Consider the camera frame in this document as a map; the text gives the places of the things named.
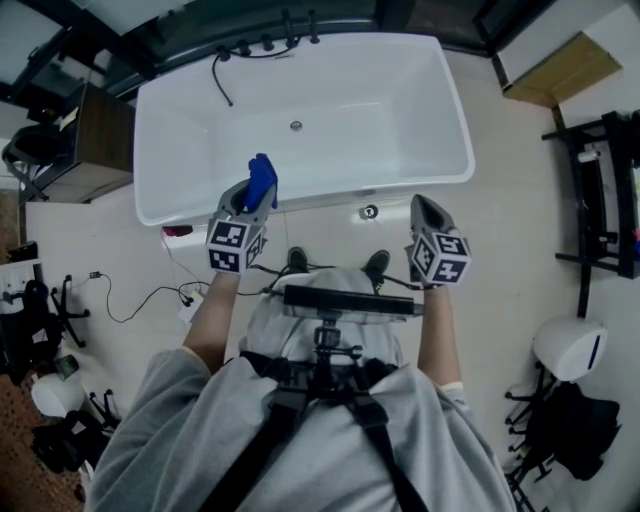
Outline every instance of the floor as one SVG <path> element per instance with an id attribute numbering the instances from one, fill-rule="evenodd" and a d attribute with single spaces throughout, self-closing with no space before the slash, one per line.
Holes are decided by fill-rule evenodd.
<path id="1" fill-rule="evenodd" d="M 19 245 L 18 194 L 0 191 L 0 264 Z M 31 451 L 31 430 L 46 422 L 30 396 L 31 380 L 19 387 L 0 376 L 0 510 L 40 512 L 81 510 L 73 491 L 75 474 L 57 475 L 40 464 Z"/>
<path id="2" fill-rule="evenodd" d="M 554 258 L 572 238 L 571 189 L 558 148 L 540 140 L 553 128 L 549 110 L 503 99 L 488 60 L 454 53 L 447 58 L 469 124 L 476 172 L 465 184 L 419 191 L 448 209 L 469 239 L 473 265 L 465 282 L 452 291 L 458 347 L 476 421 L 499 459 L 506 461 L 513 440 L 504 425 L 510 410 L 504 392 L 532 374 L 529 347 L 536 328 L 550 317 L 573 315 L 577 305 L 578 275 Z M 280 268 L 288 248 L 298 245 L 312 263 L 359 267 L 375 250 L 386 248 L 392 254 L 389 274 L 406 279 L 403 247 L 410 243 L 410 199 L 272 214 L 269 243 L 259 262 Z M 371 202 L 380 214 L 362 220 L 358 210 Z M 186 332 L 178 318 L 181 303 L 169 291 L 156 294 L 131 321 L 113 322 L 105 307 L 109 283 L 105 278 L 86 281 L 89 272 L 111 277 L 111 312 L 124 318 L 158 286 L 194 280 L 182 266 L 201 280 L 211 279 L 202 247 L 204 229 L 166 240 L 178 264 L 170 258 L 160 228 L 137 221 L 130 187 L 92 205 L 28 205 L 27 233 L 39 243 L 46 282 L 60 286 L 71 274 L 78 308 L 91 310 L 89 321 L 76 323 L 87 347 L 66 347 L 80 361 L 87 391 L 111 388 L 126 410 L 151 355 L 179 346 Z M 250 271 L 241 289 L 257 291 L 268 282 L 265 274 Z M 383 290 L 407 295 L 394 285 Z M 228 355 L 233 355 L 255 302 L 238 299 Z M 406 359 L 415 362 L 420 322 L 396 327 Z"/>

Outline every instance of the black metal rack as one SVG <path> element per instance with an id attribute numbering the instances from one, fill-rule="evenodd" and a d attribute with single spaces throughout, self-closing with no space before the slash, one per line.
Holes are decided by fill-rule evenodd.
<path id="1" fill-rule="evenodd" d="M 578 216 L 578 255 L 557 253 L 556 258 L 582 265 L 578 316 L 584 318 L 589 301 L 591 269 L 609 270 L 627 279 L 640 275 L 640 262 L 635 249 L 638 213 L 633 176 L 633 129 L 630 117 L 609 112 L 590 123 L 549 133 L 542 140 L 560 139 L 571 162 L 576 213 Z M 587 144 L 607 142 L 613 163 L 618 207 L 618 232 L 607 231 L 604 188 L 599 161 L 580 162 L 578 155 Z M 618 244 L 618 252 L 609 244 Z"/>

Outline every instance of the chair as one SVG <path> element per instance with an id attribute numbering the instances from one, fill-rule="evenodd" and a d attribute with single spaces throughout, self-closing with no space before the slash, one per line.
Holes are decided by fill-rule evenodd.
<path id="1" fill-rule="evenodd" d="M 53 125 L 27 126 L 18 130 L 11 142 L 2 150 L 2 161 L 14 177 L 22 183 L 26 190 L 42 201 L 49 197 L 34 183 L 35 174 L 51 165 L 60 152 L 60 129 Z M 25 169 L 20 171 L 17 162 L 22 162 Z"/>
<path id="2" fill-rule="evenodd" d="M 8 374 L 16 386 L 36 364 L 44 363 L 50 371 L 55 371 L 53 360 L 65 329 L 70 334 L 73 333 L 72 337 L 79 346 L 84 346 L 77 341 L 68 319 L 89 314 L 88 311 L 83 315 L 67 313 L 66 297 L 63 304 L 59 304 L 59 314 L 51 313 L 48 306 L 49 289 L 35 280 L 27 282 L 24 291 L 17 295 L 22 298 L 22 310 L 0 315 L 0 345 L 3 356 L 0 358 L 0 374 Z M 44 331 L 42 341 L 34 340 L 34 335 L 41 331 Z"/>
<path id="3" fill-rule="evenodd" d="M 510 446 L 509 451 L 520 452 L 526 448 L 525 455 L 518 456 L 521 464 L 507 475 L 508 479 L 519 485 L 529 471 L 538 467 L 537 482 L 551 472 L 545 463 L 557 461 L 574 478 L 590 480 L 602 466 L 601 455 L 618 434 L 620 406 L 616 402 L 585 397 L 577 384 L 562 382 L 554 387 L 558 381 L 553 377 L 545 386 L 545 368 L 539 363 L 537 366 L 540 377 L 532 396 L 506 394 L 510 400 L 528 402 L 516 418 L 507 418 L 507 424 L 511 425 L 509 433 L 524 435 L 521 444 Z M 526 428 L 517 430 L 515 425 L 527 414 L 530 416 Z"/>
<path id="4" fill-rule="evenodd" d="M 73 341 L 75 341 L 76 345 L 82 348 L 86 346 L 86 343 L 78 339 L 78 336 L 76 335 L 76 331 L 73 330 L 73 327 L 69 322 L 69 319 L 70 318 L 88 318 L 89 316 L 91 316 L 91 312 L 88 309 L 85 309 L 84 312 L 79 314 L 69 313 L 69 311 L 67 310 L 67 285 L 69 285 L 69 288 L 71 288 L 70 275 L 67 275 L 64 278 L 64 282 L 62 283 L 62 294 L 60 297 L 60 302 L 58 302 L 58 299 L 56 299 L 56 295 L 58 293 L 57 288 L 53 288 L 51 290 L 51 301 L 53 302 L 53 305 L 58 311 L 58 319 L 60 320 L 62 327 L 64 328 L 65 331 L 69 333 L 71 338 L 73 338 Z"/>

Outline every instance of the fiducial marker cube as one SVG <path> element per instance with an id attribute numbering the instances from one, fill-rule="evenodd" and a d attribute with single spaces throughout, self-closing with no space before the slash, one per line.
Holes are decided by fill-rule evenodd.
<path id="1" fill-rule="evenodd" d="M 413 265 L 427 284 L 458 284 L 471 263 L 466 240 L 449 233 L 429 235 L 420 233 L 411 256 Z"/>
<path id="2" fill-rule="evenodd" d="M 264 232 L 263 227 L 242 222 L 212 222 L 207 234 L 209 265 L 216 272 L 244 274 L 262 252 Z"/>

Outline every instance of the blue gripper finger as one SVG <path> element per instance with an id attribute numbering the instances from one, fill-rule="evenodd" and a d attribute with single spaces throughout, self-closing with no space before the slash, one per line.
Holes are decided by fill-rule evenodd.
<path id="1" fill-rule="evenodd" d="M 255 211 L 262 198 L 272 185 L 276 185 L 276 195 L 273 198 L 273 208 L 278 207 L 278 175 L 271 165 L 269 157 L 264 153 L 258 153 L 255 158 L 249 160 L 249 190 L 244 200 L 244 205 L 250 212 Z"/>

